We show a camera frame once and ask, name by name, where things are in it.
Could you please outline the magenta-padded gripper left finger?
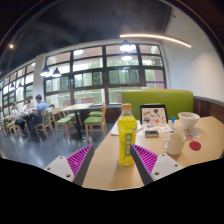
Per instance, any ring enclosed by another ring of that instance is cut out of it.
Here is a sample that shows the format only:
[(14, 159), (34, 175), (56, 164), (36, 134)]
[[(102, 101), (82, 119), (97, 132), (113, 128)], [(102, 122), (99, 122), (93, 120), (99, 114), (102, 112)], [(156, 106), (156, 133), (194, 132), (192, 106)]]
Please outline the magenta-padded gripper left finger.
[(44, 170), (81, 186), (94, 155), (92, 144), (83, 147), (69, 156), (58, 156)]

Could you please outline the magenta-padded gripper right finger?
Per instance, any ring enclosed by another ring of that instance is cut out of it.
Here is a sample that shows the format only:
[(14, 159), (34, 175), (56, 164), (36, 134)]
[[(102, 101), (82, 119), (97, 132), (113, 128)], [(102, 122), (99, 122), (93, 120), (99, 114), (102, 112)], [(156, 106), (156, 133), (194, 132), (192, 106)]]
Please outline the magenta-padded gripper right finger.
[(135, 144), (130, 145), (130, 152), (144, 185), (148, 185), (183, 168), (182, 165), (166, 153), (157, 155)]

